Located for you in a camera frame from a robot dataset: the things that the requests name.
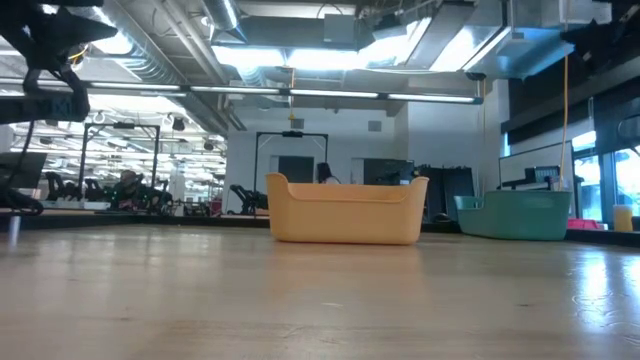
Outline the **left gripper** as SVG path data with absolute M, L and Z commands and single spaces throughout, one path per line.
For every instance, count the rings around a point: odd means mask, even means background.
M 1 36 L 31 69 L 59 70 L 82 45 L 114 37 L 118 30 L 59 6 L 52 13 L 42 1 L 1 0 Z

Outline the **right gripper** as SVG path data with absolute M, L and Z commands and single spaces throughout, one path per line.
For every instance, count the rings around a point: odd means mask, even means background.
M 610 4 L 611 22 L 590 22 L 560 35 L 576 52 L 588 52 L 591 70 L 608 70 L 639 53 L 639 0 L 611 0 Z

